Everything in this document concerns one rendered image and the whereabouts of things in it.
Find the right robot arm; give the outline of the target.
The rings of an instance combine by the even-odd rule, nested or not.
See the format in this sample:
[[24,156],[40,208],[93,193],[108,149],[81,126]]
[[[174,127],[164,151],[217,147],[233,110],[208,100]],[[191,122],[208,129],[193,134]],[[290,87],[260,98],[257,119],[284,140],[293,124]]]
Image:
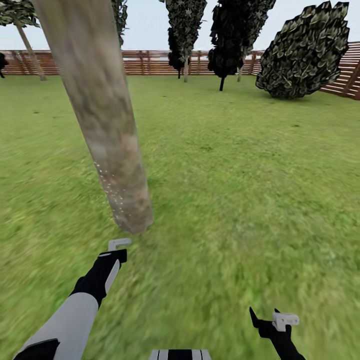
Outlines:
[[272,314],[274,320],[266,321],[258,319],[251,307],[249,313],[253,327],[258,328],[261,338],[270,338],[281,360],[306,360],[291,341],[292,326],[300,323],[297,315],[276,310]]

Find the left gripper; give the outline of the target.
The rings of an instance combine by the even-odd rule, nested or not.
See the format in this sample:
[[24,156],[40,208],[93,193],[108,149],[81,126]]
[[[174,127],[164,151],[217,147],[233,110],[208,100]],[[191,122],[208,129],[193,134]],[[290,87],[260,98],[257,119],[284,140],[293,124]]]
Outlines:
[[119,259],[120,263],[125,263],[128,260],[127,251],[128,251],[127,249],[121,249],[121,250],[113,251],[113,253]]

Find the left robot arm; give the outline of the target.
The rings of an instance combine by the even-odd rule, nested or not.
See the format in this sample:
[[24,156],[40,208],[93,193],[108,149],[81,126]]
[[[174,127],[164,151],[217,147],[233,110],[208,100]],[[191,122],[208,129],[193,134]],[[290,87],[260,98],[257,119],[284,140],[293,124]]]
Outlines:
[[[99,304],[106,297],[121,263],[128,260],[129,238],[112,240],[94,266],[76,282],[71,295],[21,347],[12,360],[81,360]],[[115,257],[116,256],[116,257]]]

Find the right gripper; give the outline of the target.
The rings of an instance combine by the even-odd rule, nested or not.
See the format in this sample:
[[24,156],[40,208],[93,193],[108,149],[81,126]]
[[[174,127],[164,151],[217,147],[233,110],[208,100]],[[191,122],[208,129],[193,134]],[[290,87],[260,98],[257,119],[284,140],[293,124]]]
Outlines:
[[277,353],[279,352],[280,347],[285,344],[294,346],[293,342],[291,341],[292,324],[287,324],[285,326],[285,331],[278,331],[272,324],[272,322],[275,322],[275,320],[266,321],[263,319],[258,319],[251,307],[249,308],[249,313],[253,327],[258,328],[258,333],[261,338],[270,338]]

